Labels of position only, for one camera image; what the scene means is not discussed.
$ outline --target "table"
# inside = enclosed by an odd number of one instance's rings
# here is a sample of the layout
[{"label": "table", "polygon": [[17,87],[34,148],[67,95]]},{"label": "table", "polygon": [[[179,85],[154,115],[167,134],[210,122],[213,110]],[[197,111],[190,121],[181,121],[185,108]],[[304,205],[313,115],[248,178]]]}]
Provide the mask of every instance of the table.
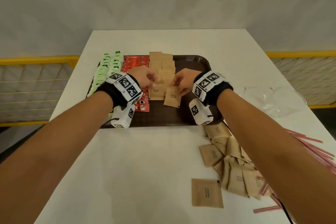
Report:
[{"label": "table", "polygon": [[[225,75],[237,93],[244,86],[290,86],[244,29],[93,31],[51,117],[85,98],[105,52],[200,55]],[[282,126],[324,141],[331,135],[307,107]],[[222,190],[224,209],[191,205],[191,178],[217,179],[198,147],[201,126],[101,129],[57,186],[36,223],[288,223],[283,211],[254,214],[275,205]]]}]

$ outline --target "person's right hand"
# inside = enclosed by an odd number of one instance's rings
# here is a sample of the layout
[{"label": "person's right hand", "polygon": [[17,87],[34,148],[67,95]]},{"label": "person's right hand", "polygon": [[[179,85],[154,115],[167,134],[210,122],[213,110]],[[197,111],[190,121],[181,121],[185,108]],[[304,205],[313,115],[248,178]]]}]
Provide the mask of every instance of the person's right hand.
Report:
[{"label": "person's right hand", "polygon": [[184,68],[175,74],[170,86],[177,86],[177,90],[181,95],[187,94],[193,89],[195,78],[201,71]]}]

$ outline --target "tray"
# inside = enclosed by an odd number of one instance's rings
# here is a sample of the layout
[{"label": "tray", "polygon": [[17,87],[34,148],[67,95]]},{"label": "tray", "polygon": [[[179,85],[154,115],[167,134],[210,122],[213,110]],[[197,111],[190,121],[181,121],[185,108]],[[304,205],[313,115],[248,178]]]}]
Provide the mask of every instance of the tray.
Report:
[{"label": "tray", "polygon": [[[174,55],[176,73],[184,68],[198,71],[211,70],[209,62],[198,55]],[[180,108],[163,105],[163,100],[149,100],[149,112],[135,112],[130,128],[132,127],[162,127],[162,126],[186,126],[196,125],[189,109],[189,103],[196,96],[189,92],[181,99]],[[222,115],[216,106],[210,107],[213,114],[213,121],[210,124],[221,122]],[[113,128],[107,122],[100,128]]]}]

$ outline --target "dark floor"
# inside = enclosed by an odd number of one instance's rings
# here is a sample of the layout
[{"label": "dark floor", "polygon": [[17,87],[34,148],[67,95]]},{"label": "dark floor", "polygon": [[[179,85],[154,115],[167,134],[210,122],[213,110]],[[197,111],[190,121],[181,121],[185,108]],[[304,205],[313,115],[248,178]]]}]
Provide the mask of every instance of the dark floor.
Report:
[{"label": "dark floor", "polygon": [[336,139],[336,107],[312,109],[312,111],[333,138]]}]

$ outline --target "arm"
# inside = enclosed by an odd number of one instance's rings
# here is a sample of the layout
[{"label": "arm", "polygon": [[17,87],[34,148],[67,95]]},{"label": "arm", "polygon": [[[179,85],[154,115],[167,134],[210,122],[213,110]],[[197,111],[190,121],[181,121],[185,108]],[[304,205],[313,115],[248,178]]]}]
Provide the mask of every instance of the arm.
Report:
[{"label": "arm", "polygon": [[[183,69],[172,85],[182,94],[193,87],[199,71]],[[232,90],[217,106],[233,135],[298,223],[334,223],[336,178],[265,113]]]},{"label": "arm", "polygon": [[[145,66],[129,73],[142,88],[157,80]],[[112,107],[107,93],[95,92],[45,125],[0,165],[2,223],[34,223]]]}]

